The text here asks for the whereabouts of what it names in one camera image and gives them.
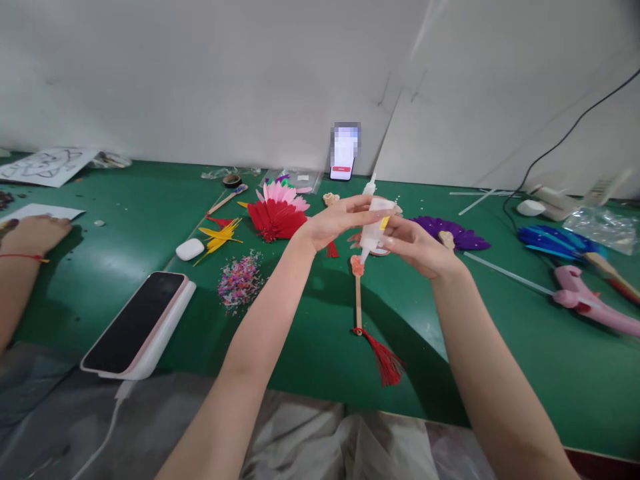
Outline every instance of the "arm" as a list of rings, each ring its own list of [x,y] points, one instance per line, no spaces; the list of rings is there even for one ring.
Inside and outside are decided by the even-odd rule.
[[[158,479],[238,478],[313,258],[347,228],[374,223],[393,213],[360,211],[371,198],[361,195],[340,200],[296,232],[240,323],[218,378]]]
[[[415,222],[392,217],[385,235],[386,249],[431,280],[449,364],[496,476],[578,479],[465,265]]]
[[[0,255],[44,257],[71,230],[68,219],[27,217],[0,245]],[[0,355],[6,350],[24,312],[41,263],[26,257],[0,257]]]

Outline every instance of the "smartphone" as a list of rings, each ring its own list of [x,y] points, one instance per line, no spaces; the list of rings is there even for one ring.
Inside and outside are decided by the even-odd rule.
[[[82,359],[80,368],[114,374],[132,370],[188,282],[180,273],[150,274]]]
[[[331,129],[331,180],[348,181],[360,150],[360,122],[336,122]]]

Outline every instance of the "yellow feathers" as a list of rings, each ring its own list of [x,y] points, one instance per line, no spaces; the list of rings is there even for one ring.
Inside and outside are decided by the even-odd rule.
[[[193,266],[195,267],[208,254],[210,254],[212,252],[215,252],[216,250],[218,250],[218,248],[222,247],[222,245],[224,245],[224,243],[227,240],[232,240],[232,241],[236,241],[236,242],[242,243],[240,240],[236,240],[236,239],[232,238],[233,233],[235,232],[235,229],[237,228],[237,226],[240,224],[241,220],[242,219],[240,219],[240,218],[233,220],[230,224],[228,224],[226,227],[224,227],[219,232],[216,232],[216,231],[210,230],[210,229],[200,228],[199,230],[202,233],[204,233],[205,235],[209,236],[209,238],[207,239],[207,241],[209,241],[209,242],[207,244],[207,252],[202,257],[200,257],[200,260],[198,260],[196,263],[194,263]]]

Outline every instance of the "purple feather fan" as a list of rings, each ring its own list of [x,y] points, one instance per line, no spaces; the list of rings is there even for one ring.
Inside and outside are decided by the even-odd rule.
[[[411,219],[411,221],[416,222],[435,239],[438,239],[439,232],[451,232],[456,250],[484,250],[491,247],[489,242],[478,237],[473,230],[465,230],[456,222],[433,217],[418,217]]]

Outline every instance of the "phone screen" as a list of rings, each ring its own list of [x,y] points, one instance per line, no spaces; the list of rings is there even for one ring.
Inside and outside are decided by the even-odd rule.
[[[133,362],[182,283],[184,275],[154,272],[84,359],[84,368],[122,373]]]
[[[331,179],[349,180],[360,148],[360,123],[336,122],[331,140]]]

